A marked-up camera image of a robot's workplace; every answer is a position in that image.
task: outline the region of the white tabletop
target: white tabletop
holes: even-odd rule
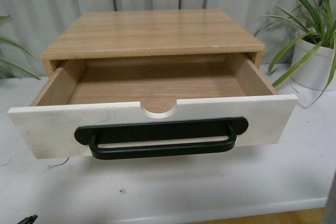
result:
[[[274,79],[287,66],[281,65]],[[100,161],[35,159],[6,112],[47,78],[0,80],[0,216],[18,223],[187,223],[323,207],[336,170],[336,92],[287,81],[300,103],[276,145],[227,153]]]

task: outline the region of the light wood box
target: light wood box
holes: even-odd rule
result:
[[[264,46],[220,10],[86,13],[41,55],[49,80],[9,116],[36,158],[91,155],[77,127],[244,116],[236,146],[277,143],[297,102]]]

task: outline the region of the black drawer handle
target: black drawer handle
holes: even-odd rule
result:
[[[229,151],[235,146],[237,133],[242,134],[247,127],[248,122],[245,118],[99,125],[77,128],[75,138],[81,144],[89,144],[92,155],[97,159],[161,157]],[[228,136],[226,140],[211,142],[98,147],[103,143],[145,142],[226,135]]]

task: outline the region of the white drawer front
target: white drawer front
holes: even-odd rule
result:
[[[275,144],[293,111],[295,95],[177,100],[162,114],[142,109],[140,102],[54,105],[11,108],[8,112],[36,158],[91,156],[74,132],[86,125],[163,122],[243,116],[249,127],[235,146]]]

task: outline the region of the white plant pot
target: white plant pot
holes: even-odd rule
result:
[[[302,39],[299,40],[295,44],[292,65],[306,55],[314,46],[312,43]],[[331,48],[320,47],[315,55],[310,57],[307,62],[290,76],[291,79],[304,87],[322,91],[327,84],[333,53],[334,50]],[[336,90],[336,77],[333,78],[326,90]]]

